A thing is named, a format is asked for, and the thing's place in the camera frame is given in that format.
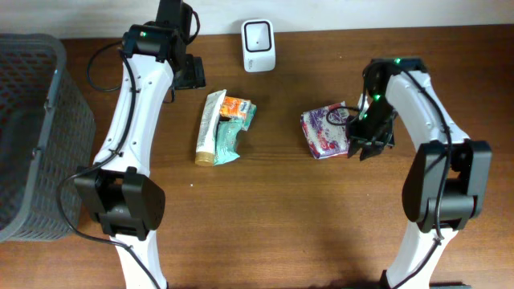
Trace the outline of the orange tissue pack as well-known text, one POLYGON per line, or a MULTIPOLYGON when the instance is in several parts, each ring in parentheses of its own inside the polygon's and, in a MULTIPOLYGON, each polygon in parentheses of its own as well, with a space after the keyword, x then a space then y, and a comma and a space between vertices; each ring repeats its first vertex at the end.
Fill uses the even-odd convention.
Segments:
POLYGON ((245 120, 251 108, 251 101, 226 96, 219 110, 220 116, 245 120))

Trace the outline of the teal wet wipes pack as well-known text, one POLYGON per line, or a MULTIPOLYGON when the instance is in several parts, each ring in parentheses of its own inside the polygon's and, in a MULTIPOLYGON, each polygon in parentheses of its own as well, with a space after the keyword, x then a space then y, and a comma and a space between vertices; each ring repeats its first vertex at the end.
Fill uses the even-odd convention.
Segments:
POLYGON ((236 152, 237 135, 243 128, 243 121, 220 121, 215 142, 214 166, 224 165, 239 158, 236 152))

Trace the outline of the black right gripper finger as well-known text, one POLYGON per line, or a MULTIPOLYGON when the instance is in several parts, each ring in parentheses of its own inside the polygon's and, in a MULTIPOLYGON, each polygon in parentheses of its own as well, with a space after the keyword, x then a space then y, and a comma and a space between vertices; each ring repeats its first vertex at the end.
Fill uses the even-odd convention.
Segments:
POLYGON ((360 140, 350 140, 347 156, 348 157, 354 156, 361 148, 362 148, 362 143, 360 140))
POLYGON ((377 155, 381 154, 381 147, 380 146, 365 146, 361 149, 361 154, 359 156, 360 161, 364 161, 368 158, 375 157, 377 155))

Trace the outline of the white tube gold cap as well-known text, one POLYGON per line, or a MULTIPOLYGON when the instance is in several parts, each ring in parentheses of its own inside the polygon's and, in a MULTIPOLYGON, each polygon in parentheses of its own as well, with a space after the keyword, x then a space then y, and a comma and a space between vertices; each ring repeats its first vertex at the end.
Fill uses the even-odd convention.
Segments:
POLYGON ((219 111, 225 96, 226 89, 210 93, 206 97, 196 146, 196 165, 214 165, 215 139, 220 117, 219 111))

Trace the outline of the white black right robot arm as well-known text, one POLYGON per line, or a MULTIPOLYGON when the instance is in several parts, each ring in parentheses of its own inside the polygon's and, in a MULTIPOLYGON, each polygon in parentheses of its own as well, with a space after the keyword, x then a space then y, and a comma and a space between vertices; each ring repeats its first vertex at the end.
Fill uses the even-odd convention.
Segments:
POLYGON ((452 120, 421 59, 372 59, 362 77, 357 114, 346 127, 348 155, 363 161, 394 146, 397 118, 416 151, 402 187, 406 232, 379 286, 428 288, 449 242, 482 211, 492 149, 452 120))

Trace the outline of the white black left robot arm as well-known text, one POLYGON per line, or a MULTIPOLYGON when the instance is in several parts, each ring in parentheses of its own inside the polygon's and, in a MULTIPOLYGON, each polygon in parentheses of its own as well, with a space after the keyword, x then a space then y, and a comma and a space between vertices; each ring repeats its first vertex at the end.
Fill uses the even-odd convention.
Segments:
POLYGON ((128 288, 166 288, 157 248, 165 192, 150 175, 153 136, 166 96, 206 85, 202 60, 187 53, 200 27, 182 0, 161 0, 155 20, 132 25, 119 54, 123 79, 112 123, 89 168, 73 178, 78 194, 116 247, 128 288))

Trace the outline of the green white tissue pack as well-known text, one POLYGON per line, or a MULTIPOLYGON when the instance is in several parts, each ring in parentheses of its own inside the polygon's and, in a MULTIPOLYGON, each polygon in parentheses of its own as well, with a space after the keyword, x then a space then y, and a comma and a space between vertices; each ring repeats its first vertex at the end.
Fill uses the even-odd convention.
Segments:
POLYGON ((253 118, 254 118, 254 116, 256 114, 256 110, 257 110, 256 105, 252 104, 250 106, 249 112, 247 113, 247 117, 246 117, 246 119, 245 119, 245 121, 243 123, 243 126, 242 126, 242 130, 243 131, 247 131, 250 128, 251 122, 253 121, 253 118))

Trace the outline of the red purple tissue pack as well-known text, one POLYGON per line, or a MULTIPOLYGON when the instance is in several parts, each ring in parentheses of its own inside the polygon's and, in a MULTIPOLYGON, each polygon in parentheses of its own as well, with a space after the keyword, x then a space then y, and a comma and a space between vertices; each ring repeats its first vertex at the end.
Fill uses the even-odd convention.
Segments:
POLYGON ((349 152, 346 124, 352 110, 345 102, 341 102, 301 114, 301 128, 315 159, 346 155, 349 152))

